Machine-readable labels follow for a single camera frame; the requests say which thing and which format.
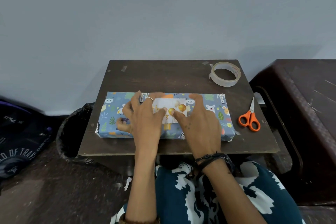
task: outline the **hand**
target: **hand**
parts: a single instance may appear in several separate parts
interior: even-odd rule
[[[149,157],[156,157],[161,136],[162,119],[167,108],[162,108],[153,114],[152,100],[147,98],[140,105],[140,94],[140,91],[135,93],[131,101],[123,107],[123,113],[130,120],[130,125],[123,123],[119,118],[117,128],[133,135],[136,156],[144,154]],[[149,97],[155,100],[156,98],[162,98],[164,95],[162,92],[156,92],[151,93]]]
[[[173,112],[173,116],[181,125],[194,158],[221,152],[222,128],[216,115],[205,109],[200,94],[190,94],[189,97],[195,100],[190,117],[177,111]]]

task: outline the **gold balloon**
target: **gold balloon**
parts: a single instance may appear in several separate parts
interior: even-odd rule
[[[181,112],[184,112],[187,107],[185,105],[179,105],[178,108],[180,109]]]
[[[173,114],[171,113],[171,111],[175,111],[175,109],[174,109],[174,108],[170,108],[170,109],[168,110],[169,114],[170,114],[171,116],[173,116]]]

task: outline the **scissors blade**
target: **scissors blade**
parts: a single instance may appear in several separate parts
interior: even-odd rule
[[[251,107],[250,107],[250,112],[254,112],[254,98],[252,99]]]

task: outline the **purple trim on bag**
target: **purple trim on bag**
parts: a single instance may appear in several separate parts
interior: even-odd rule
[[[19,107],[19,106],[17,106],[17,105],[13,105],[13,104],[11,104],[11,103],[7,103],[7,102],[0,101],[0,105],[8,105],[8,106],[11,106],[11,107],[15,107],[15,108],[18,108],[18,109],[20,109],[20,110],[23,110],[23,111],[25,111],[25,112],[31,114],[31,112],[28,112],[27,110],[25,110],[25,109],[23,109],[23,108],[21,108],[21,107]]]

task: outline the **tape roll core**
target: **tape roll core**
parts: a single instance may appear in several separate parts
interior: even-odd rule
[[[217,69],[229,70],[230,72],[234,74],[236,78],[234,80],[224,80],[216,75],[215,70]],[[240,76],[241,76],[240,69],[237,66],[229,62],[219,62],[219,63],[214,64],[211,68],[211,73],[209,74],[209,78],[211,78],[214,83],[220,86],[223,86],[223,87],[231,87],[233,85],[236,85]]]

